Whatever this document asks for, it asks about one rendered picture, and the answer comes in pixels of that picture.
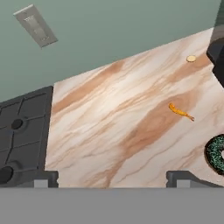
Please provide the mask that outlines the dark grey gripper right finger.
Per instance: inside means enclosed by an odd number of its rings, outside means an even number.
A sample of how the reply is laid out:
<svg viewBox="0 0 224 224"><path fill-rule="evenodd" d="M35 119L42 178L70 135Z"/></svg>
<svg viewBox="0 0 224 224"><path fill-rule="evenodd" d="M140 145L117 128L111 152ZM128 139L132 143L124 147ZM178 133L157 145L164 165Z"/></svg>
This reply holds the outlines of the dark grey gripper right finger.
<svg viewBox="0 0 224 224"><path fill-rule="evenodd" d="M166 173L167 188L221 188L221 185L197 178L189 171L168 171Z"/></svg>

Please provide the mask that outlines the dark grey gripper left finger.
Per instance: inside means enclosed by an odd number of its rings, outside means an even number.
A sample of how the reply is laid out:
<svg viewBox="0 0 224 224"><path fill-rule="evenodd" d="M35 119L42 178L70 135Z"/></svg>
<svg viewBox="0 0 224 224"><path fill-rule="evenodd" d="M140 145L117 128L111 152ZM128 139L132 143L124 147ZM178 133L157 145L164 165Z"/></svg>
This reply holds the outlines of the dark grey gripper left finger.
<svg viewBox="0 0 224 224"><path fill-rule="evenodd" d="M26 188L58 188L59 173L57 171L42 171L36 175L35 179L25 182L19 187Z"/></svg>

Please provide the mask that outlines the dark green sprinkled donut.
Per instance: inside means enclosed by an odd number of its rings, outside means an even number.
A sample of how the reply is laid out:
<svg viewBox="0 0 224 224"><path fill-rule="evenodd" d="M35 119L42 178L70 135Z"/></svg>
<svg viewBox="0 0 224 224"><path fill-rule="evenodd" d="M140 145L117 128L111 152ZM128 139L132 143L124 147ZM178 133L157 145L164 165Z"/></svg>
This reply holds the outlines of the dark green sprinkled donut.
<svg viewBox="0 0 224 224"><path fill-rule="evenodd" d="M205 145L204 155L209 166L219 175L224 176L224 134L211 138Z"/></svg>

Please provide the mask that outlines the orange shrimp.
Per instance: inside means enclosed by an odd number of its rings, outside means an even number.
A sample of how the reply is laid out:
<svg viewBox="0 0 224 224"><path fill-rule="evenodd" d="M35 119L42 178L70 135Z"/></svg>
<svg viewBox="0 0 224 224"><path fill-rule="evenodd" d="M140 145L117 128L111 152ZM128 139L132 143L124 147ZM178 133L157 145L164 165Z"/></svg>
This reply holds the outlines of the orange shrimp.
<svg viewBox="0 0 224 224"><path fill-rule="evenodd" d="M175 105L174 105L173 103L170 103L170 104L169 104L169 109L170 109L173 113L175 113L175 114L177 114L177 115L180 115L180 116L185 116L185 117L187 117L188 119L190 119L191 121L194 122L194 117L193 117L193 116L188 115L185 111L182 111L182 110L179 109L179 108L176 108Z"/></svg>

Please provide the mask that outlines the black gas hob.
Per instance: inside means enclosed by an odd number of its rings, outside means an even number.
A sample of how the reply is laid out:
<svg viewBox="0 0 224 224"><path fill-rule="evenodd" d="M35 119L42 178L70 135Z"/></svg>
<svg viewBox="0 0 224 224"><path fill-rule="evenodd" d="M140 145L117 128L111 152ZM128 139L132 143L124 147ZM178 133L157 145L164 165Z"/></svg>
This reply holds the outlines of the black gas hob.
<svg viewBox="0 0 224 224"><path fill-rule="evenodd" d="M0 102L0 187L20 186L45 171L53 86Z"/></svg>

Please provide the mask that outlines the black appliance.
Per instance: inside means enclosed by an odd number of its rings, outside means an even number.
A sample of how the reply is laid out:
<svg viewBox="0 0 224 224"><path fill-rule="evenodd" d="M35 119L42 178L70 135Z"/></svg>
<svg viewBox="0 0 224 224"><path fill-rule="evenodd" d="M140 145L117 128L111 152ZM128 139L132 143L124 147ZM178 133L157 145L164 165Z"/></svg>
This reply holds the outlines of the black appliance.
<svg viewBox="0 0 224 224"><path fill-rule="evenodd" d="M213 74L224 88L224 0L220 1L206 56L213 64Z"/></svg>

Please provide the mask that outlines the grey wall socket plate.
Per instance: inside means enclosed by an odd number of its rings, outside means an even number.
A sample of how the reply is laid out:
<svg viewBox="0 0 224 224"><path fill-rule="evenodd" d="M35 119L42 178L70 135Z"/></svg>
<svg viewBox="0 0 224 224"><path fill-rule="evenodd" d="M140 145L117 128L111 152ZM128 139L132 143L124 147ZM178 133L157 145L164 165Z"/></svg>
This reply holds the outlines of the grey wall socket plate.
<svg viewBox="0 0 224 224"><path fill-rule="evenodd" d="M40 48L58 41L34 4L18 10L13 16L31 35Z"/></svg>

